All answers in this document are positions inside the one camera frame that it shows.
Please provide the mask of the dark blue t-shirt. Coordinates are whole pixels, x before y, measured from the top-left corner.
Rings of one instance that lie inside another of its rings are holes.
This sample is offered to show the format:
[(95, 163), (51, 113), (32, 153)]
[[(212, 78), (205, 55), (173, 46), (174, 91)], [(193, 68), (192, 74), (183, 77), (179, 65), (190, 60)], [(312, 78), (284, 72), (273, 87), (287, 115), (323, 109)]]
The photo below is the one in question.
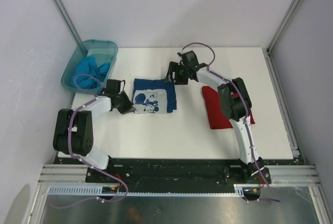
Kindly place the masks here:
[(167, 114), (177, 110), (173, 82), (136, 78), (133, 83), (133, 107), (136, 114)]

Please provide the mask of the red t-shirt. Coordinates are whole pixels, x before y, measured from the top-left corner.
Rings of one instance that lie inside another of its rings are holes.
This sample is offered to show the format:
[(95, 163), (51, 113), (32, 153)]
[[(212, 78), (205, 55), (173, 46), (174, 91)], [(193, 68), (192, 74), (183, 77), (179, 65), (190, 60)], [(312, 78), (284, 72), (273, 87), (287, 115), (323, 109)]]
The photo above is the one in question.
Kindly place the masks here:
[(209, 86), (201, 88), (210, 128), (232, 129), (230, 121), (222, 114), (218, 93)]

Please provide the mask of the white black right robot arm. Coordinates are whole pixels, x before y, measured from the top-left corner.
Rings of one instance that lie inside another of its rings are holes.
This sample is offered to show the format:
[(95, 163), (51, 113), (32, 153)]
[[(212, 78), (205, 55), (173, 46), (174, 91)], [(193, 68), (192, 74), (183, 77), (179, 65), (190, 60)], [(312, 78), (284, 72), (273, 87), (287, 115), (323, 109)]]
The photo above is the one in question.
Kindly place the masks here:
[(263, 160), (257, 151), (251, 131), (251, 107), (243, 79), (227, 78), (199, 63), (194, 51), (179, 52), (179, 62), (171, 61), (164, 79), (175, 85), (187, 85), (189, 80), (203, 83), (218, 93), (222, 114), (231, 123), (239, 148), (240, 177), (246, 183), (259, 176), (265, 180)]

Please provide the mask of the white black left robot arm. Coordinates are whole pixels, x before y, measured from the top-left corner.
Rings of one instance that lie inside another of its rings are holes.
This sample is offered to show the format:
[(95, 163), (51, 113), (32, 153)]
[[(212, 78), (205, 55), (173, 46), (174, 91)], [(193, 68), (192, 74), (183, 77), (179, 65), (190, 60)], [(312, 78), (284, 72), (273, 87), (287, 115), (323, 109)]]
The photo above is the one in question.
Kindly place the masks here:
[(93, 120), (117, 110), (120, 114), (133, 111), (133, 104), (124, 91), (125, 80), (107, 80), (101, 94), (75, 109), (61, 109), (58, 112), (54, 131), (53, 148), (77, 159), (97, 170), (97, 177), (110, 182), (115, 170), (109, 166), (110, 156), (94, 145)]

